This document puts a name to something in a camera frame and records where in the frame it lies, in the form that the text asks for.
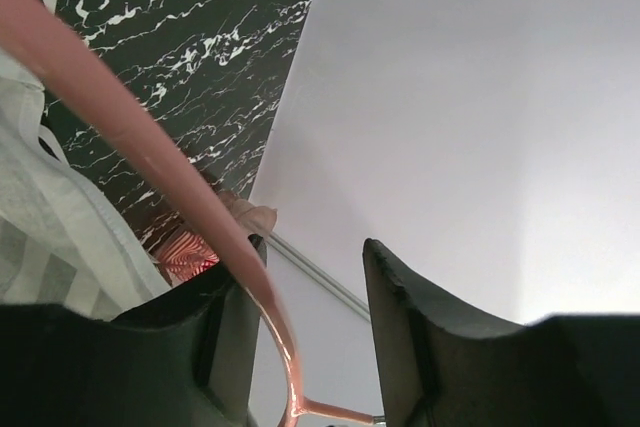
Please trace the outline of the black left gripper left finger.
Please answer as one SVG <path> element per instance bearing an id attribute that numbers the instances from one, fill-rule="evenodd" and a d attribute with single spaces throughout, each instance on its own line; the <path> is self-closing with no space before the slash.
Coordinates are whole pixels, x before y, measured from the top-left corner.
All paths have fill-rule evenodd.
<path id="1" fill-rule="evenodd" d="M 1 310 L 5 426 L 249 426 L 259 313 L 223 264 L 122 313 Z"/>

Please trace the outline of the black white striped tank top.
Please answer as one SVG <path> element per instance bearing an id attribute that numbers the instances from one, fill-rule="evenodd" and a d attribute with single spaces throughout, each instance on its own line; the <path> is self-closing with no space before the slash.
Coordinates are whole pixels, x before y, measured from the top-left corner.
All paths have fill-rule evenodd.
<path id="1" fill-rule="evenodd" d="M 170 289 L 113 204 L 70 166 L 45 87 L 1 54 L 1 301 L 111 320 Z"/>

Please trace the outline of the pink plastic hanger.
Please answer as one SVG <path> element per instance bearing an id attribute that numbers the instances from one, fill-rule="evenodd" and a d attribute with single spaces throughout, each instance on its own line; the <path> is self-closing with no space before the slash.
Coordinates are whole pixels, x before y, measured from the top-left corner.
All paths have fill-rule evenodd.
<path id="1" fill-rule="evenodd" d="M 364 425 L 381 416 L 307 398 L 293 328 L 264 263 L 211 187 L 106 64 L 39 0 L 1 0 L 1 46 L 160 191 L 259 308 L 287 379 L 281 425 L 303 415 Z"/>

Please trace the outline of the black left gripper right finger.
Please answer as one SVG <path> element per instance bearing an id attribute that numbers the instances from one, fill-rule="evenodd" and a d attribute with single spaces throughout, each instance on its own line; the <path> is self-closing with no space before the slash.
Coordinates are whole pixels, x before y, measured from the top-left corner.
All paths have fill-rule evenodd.
<path id="1" fill-rule="evenodd" d="M 476 308 L 369 239 L 363 263 L 390 426 L 635 426 L 639 319 L 519 325 Z"/>

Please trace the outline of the red white striped tank top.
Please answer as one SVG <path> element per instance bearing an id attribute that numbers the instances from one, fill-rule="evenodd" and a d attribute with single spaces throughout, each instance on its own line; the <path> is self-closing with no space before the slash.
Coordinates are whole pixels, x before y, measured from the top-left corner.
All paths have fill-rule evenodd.
<path id="1" fill-rule="evenodd" d="M 154 264 L 170 287 L 176 287 L 219 263 L 204 239 L 180 227 L 153 253 Z"/>

